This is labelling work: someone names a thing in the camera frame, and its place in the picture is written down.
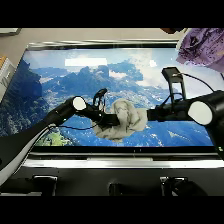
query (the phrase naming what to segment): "white circle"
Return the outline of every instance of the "white circle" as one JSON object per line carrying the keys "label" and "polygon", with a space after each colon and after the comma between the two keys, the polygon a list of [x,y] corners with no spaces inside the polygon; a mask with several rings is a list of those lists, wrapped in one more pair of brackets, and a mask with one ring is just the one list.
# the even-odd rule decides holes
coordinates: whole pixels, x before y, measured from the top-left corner
{"label": "white circle", "polygon": [[73,100],[73,106],[76,110],[83,110],[86,108],[86,102],[82,97],[75,97]]}
{"label": "white circle", "polygon": [[210,124],[213,118],[210,107],[201,101],[191,104],[188,115],[201,125]]}

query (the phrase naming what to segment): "gray cloth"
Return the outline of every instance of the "gray cloth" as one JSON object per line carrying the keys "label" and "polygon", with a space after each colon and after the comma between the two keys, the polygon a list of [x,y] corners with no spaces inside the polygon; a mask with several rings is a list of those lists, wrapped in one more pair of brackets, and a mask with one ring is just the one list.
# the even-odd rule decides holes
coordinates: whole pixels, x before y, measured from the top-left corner
{"label": "gray cloth", "polygon": [[94,131],[99,138],[122,142],[123,138],[130,136],[135,131],[143,131],[148,122],[146,109],[135,108],[131,102],[125,99],[116,100],[112,104],[111,113],[117,114],[120,125],[109,128],[97,125],[94,127]]}

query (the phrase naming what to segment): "display screen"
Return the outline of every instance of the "display screen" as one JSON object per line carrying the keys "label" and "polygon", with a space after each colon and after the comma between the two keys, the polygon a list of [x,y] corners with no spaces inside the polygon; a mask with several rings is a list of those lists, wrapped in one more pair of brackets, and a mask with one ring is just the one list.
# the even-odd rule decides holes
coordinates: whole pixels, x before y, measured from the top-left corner
{"label": "display screen", "polygon": [[[92,104],[97,91],[107,88],[106,111],[124,98],[136,108],[155,108],[169,96],[161,71],[177,67],[180,72],[224,90],[221,75],[205,67],[176,62],[174,48],[116,48],[25,51],[0,105],[0,136],[23,131],[56,106],[73,96]],[[209,94],[197,80],[184,77],[187,98]],[[63,125],[88,128],[88,118],[73,116]],[[79,131],[54,128],[37,146],[212,146],[204,127],[187,121],[148,122],[145,129],[116,143],[98,138],[93,129]]]}

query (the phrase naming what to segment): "white wall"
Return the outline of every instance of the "white wall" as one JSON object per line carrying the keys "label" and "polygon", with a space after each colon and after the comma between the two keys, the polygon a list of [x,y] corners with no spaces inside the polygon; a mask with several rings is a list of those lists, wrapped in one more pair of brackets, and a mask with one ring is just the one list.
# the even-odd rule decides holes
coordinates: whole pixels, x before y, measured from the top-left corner
{"label": "white wall", "polygon": [[0,28],[0,33],[16,32],[18,28]]}

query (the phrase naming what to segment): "purple bag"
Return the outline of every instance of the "purple bag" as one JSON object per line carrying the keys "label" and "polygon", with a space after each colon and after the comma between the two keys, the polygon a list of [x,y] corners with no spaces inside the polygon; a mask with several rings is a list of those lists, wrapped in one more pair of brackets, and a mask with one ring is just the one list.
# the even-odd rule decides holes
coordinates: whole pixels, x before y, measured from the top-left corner
{"label": "purple bag", "polygon": [[224,72],[224,28],[192,28],[181,43],[177,61]]}

